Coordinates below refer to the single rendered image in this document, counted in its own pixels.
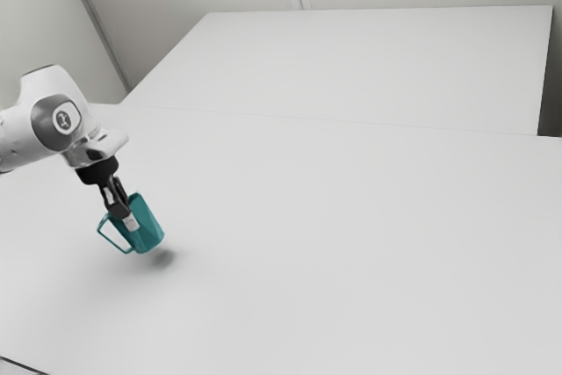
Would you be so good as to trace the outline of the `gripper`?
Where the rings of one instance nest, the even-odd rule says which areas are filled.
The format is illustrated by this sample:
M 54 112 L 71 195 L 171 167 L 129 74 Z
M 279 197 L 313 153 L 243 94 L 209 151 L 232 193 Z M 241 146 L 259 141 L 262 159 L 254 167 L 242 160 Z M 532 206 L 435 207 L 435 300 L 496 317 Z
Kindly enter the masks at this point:
M 118 169 L 119 161 L 112 156 L 90 166 L 76 169 L 76 174 L 86 185 L 101 185 L 99 190 L 107 212 L 121 220 L 129 232 L 134 232 L 139 229 L 139 224 L 130 209 L 125 189 L 119 178 L 114 177 Z

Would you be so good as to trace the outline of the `teal faceted mug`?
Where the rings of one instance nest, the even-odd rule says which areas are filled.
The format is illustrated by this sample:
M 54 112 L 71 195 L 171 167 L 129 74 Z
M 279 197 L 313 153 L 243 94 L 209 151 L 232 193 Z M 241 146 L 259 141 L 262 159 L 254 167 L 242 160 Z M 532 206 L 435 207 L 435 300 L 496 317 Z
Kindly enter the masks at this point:
M 131 214 L 137 223 L 136 229 L 131 231 L 130 225 L 127 225 L 123 220 L 113 217 L 110 213 L 106 213 L 97 225 L 97 233 L 124 255 L 131 252 L 139 255 L 146 254 L 162 243 L 165 233 L 146 200 L 139 192 L 131 194 L 128 197 L 128 202 Z M 121 248 L 104 232 L 103 228 L 108 222 L 111 223 L 127 243 L 128 247 L 126 249 Z

